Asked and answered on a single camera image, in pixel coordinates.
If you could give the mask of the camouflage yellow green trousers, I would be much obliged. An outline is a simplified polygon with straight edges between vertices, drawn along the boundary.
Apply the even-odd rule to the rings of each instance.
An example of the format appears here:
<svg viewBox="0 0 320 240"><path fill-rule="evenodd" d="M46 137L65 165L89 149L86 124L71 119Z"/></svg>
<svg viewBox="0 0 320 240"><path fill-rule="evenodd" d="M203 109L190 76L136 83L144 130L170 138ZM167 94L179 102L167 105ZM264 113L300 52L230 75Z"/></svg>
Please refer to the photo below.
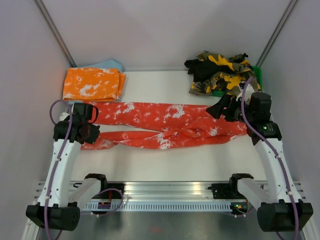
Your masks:
<svg viewBox="0 0 320 240"><path fill-rule="evenodd" d="M219 94L238 96L249 78L254 92L262 90L248 55L241 53L232 57L204 51L195 59L186 60L187 74L193 76L189 93L218 97Z"/></svg>

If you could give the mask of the red white tie-dye trousers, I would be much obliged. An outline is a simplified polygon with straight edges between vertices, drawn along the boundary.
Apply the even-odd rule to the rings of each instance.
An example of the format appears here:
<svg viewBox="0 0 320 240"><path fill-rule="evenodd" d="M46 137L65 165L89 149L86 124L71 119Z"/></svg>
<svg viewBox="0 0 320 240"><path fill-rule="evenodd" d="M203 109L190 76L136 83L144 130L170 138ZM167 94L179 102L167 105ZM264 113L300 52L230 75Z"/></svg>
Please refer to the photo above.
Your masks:
<svg viewBox="0 0 320 240"><path fill-rule="evenodd" d="M155 150L218 145L247 133L244 123L210 116L206 105L97 102L94 106L99 110L97 124L134 130L102 132L94 144L82 145L82 150L104 150L116 145Z"/></svg>

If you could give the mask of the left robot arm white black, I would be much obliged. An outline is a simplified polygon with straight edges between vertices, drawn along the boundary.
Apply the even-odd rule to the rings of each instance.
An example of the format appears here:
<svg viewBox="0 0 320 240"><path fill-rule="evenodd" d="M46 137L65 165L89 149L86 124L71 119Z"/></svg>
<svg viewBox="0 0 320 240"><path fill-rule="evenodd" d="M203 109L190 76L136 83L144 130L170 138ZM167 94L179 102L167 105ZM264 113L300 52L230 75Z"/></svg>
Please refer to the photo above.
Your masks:
<svg viewBox="0 0 320 240"><path fill-rule="evenodd" d="M76 102L60 116L53 131L53 153L44 187L35 204L28 205L25 215L46 230L73 231L82 209L96 196L109 193L104 174L89 173L82 184L69 192L76 158L83 144L94 144L100 135L95 125L99 110L88 103Z"/></svg>

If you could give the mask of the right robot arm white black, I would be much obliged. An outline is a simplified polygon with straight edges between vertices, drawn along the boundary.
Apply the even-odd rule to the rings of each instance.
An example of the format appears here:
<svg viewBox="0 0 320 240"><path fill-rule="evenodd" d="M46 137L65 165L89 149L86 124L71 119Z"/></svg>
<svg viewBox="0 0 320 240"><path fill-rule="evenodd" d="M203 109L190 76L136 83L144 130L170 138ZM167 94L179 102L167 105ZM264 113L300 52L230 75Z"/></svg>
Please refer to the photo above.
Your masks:
<svg viewBox="0 0 320 240"><path fill-rule="evenodd" d="M264 232L294 232L303 229L314 210L295 187L285 160L279 126L271 120L271 96L254 92L249 103L225 94L206 109L214 119L242 122L264 169L268 191L249 173L234 173L228 183L209 187L214 199L246 199L256 209L257 221Z"/></svg>

